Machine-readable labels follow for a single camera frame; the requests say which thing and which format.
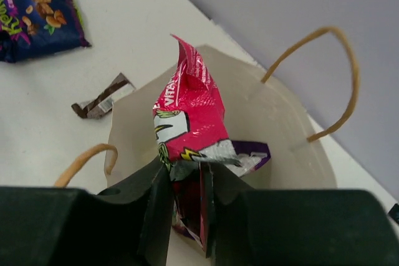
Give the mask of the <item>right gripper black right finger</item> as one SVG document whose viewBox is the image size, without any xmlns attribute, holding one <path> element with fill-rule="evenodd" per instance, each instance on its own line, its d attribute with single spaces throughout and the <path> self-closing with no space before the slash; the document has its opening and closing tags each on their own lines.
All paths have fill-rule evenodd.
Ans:
<svg viewBox="0 0 399 266">
<path fill-rule="evenodd" d="M 250 265 L 248 214 L 243 195 L 252 187 L 225 165 L 201 165 L 204 248 L 212 265 Z"/>
</svg>

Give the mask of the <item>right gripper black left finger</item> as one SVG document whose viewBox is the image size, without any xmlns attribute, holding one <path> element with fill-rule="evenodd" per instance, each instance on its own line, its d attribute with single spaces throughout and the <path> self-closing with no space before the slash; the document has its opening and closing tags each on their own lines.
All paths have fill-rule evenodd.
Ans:
<svg viewBox="0 0 399 266">
<path fill-rule="evenodd" d="M 154 158 L 143 168 L 96 195 L 111 210 L 107 265 L 165 265 L 171 230 L 171 183 Z"/>
</svg>

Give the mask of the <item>purple snack pouch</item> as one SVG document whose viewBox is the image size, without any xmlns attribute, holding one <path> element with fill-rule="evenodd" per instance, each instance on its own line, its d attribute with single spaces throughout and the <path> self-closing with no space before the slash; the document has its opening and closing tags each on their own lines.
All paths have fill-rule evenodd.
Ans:
<svg viewBox="0 0 399 266">
<path fill-rule="evenodd" d="M 227 165 L 238 177 L 243 177 L 264 166 L 271 158 L 271 152 L 267 143 L 257 141 L 232 141 L 234 150 L 241 163 L 240 166 Z"/>
</svg>

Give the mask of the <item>red snack packet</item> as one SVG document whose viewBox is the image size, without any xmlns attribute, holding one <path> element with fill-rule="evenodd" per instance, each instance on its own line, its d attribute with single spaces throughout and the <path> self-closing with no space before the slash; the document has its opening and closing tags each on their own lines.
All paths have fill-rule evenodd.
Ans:
<svg viewBox="0 0 399 266">
<path fill-rule="evenodd" d="M 175 194 L 178 223 L 208 249 L 206 183 L 212 183 L 212 163 L 240 166 L 224 125 L 225 108 L 219 89 L 197 49 L 177 37 L 179 56 L 171 79 L 153 106 L 158 157 L 166 166 Z"/>
</svg>

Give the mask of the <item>brown chocolate bar wrapper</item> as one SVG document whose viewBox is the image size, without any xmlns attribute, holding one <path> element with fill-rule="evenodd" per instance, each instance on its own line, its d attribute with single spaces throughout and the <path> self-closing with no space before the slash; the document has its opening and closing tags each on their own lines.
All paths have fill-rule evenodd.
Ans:
<svg viewBox="0 0 399 266">
<path fill-rule="evenodd" d="M 135 86 L 129 79 L 123 73 L 119 73 L 97 98 L 74 103 L 71 108 L 81 119 L 99 120 L 112 111 L 115 102 L 130 95 L 135 90 Z"/>
</svg>

